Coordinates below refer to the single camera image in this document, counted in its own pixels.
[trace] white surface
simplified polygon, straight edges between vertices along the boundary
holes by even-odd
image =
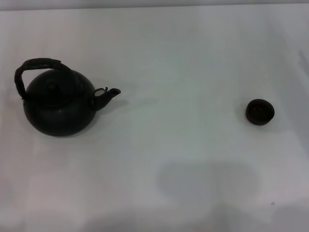
[[[0,10],[309,3],[309,0],[0,0]]]
[[[308,231],[308,25],[309,5],[1,12],[0,231]],[[45,136],[13,80],[37,57],[122,93]]]

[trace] teapot handle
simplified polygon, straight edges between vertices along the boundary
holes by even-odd
[[[81,89],[81,83],[77,76],[72,72],[72,70],[65,66],[64,64],[61,64],[60,60],[56,59],[50,59],[50,58],[35,58],[35,59],[29,59],[25,61],[22,66],[20,66],[16,72],[14,81],[16,84],[17,91],[19,95],[22,97],[22,99],[27,99],[27,93],[25,90],[25,85],[22,80],[22,73],[26,70],[36,70],[36,69],[57,69],[62,71],[67,71],[70,73],[70,76],[74,79],[76,86],[78,87],[78,91]]]

